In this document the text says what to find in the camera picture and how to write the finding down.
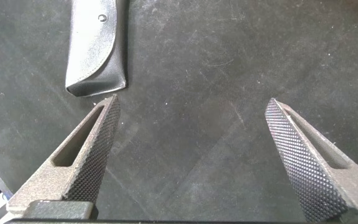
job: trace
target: dark gray table surface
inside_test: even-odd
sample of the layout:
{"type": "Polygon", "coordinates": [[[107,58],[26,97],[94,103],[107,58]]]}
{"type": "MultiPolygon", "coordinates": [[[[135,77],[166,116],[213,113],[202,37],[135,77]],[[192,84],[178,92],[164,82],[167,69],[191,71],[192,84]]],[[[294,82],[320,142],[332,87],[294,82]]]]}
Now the dark gray table surface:
{"type": "MultiPolygon", "coordinates": [[[[0,177],[12,192],[111,95],[64,90],[70,5],[0,1],[0,177]]],[[[358,1],[136,0],[127,44],[100,218],[302,220],[264,121],[271,97],[358,163],[358,1]]]]}

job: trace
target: textured metal surface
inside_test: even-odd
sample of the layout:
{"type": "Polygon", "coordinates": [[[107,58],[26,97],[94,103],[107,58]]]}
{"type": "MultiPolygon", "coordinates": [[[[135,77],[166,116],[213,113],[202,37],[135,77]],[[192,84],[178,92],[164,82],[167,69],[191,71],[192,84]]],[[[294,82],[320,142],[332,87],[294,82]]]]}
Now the textured metal surface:
{"type": "Polygon", "coordinates": [[[289,106],[271,99],[265,117],[306,219],[358,219],[358,165],[289,106]]]}
{"type": "Polygon", "coordinates": [[[22,215],[34,200],[95,202],[120,115],[116,95],[98,103],[10,199],[22,215]]]}
{"type": "Polygon", "coordinates": [[[265,115],[306,219],[319,222],[345,212],[346,202],[275,100],[270,101],[265,115]]]}
{"type": "Polygon", "coordinates": [[[36,219],[90,219],[96,207],[92,202],[63,202],[37,200],[31,202],[22,218],[36,219]]]}
{"type": "Polygon", "coordinates": [[[108,110],[102,125],[97,131],[95,141],[83,161],[84,163],[78,164],[78,169],[72,178],[73,181],[63,194],[64,200],[96,203],[113,137],[117,129],[119,115],[120,109],[118,106],[108,110]]]}

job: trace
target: scratch mark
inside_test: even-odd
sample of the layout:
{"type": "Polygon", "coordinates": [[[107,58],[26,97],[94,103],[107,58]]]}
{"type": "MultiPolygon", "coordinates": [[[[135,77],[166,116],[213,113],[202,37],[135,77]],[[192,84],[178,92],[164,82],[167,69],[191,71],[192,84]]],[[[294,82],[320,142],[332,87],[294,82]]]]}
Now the scratch mark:
{"type": "Polygon", "coordinates": [[[228,61],[228,62],[225,62],[225,63],[221,63],[221,64],[218,64],[218,65],[209,65],[207,63],[204,63],[204,65],[208,66],[208,67],[220,67],[220,66],[225,66],[225,65],[229,65],[230,63],[232,63],[234,61],[234,59],[228,61]]]}
{"type": "Polygon", "coordinates": [[[241,118],[240,113],[237,111],[237,108],[234,106],[234,104],[233,104],[231,101],[229,101],[229,103],[230,103],[231,107],[234,109],[234,112],[236,112],[237,117],[239,118],[239,120],[240,120],[241,123],[242,123],[242,126],[243,126],[244,129],[245,129],[245,128],[246,128],[246,125],[244,124],[244,120],[241,118]]]}
{"type": "Polygon", "coordinates": [[[106,171],[110,174],[110,176],[119,184],[119,186],[125,190],[129,196],[131,196],[131,198],[139,205],[139,207],[142,209],[142,211],[150,218],[150,214],[147,212],[147,210],[143,207],[143,205],[138,201],[136,200],[136,198],[128,191],[128,189],[124,186],[124,184],[119,181],[119,179],[113,174],[113,172],[111,172],[109,170],[109,168],[106,167],[106,171]]]}

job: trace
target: leather case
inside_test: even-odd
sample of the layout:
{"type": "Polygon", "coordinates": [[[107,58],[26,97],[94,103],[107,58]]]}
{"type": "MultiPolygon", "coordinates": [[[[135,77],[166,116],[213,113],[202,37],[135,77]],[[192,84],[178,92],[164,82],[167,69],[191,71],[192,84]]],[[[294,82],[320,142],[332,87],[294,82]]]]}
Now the leather case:
{"type": "Polygon", "coordinates": [[[93,96],[126,87],[126,0],[73,0],[66,90],[93,96]]]}

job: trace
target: black mat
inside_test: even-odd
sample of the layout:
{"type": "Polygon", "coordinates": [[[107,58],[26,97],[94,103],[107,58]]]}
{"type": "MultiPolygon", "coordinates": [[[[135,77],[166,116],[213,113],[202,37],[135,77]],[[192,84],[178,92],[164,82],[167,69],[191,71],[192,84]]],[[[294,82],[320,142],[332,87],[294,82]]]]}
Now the black mat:
{"type": "MultiPolygon", "coordinates": [[[[69,1],[0,1],[0,176],[15,192],[101,99],[64,90],[69,1]]],[[[271,97],[358,163],[358,1],[131,1],[99,217],[302,220],[271,97]]]]}

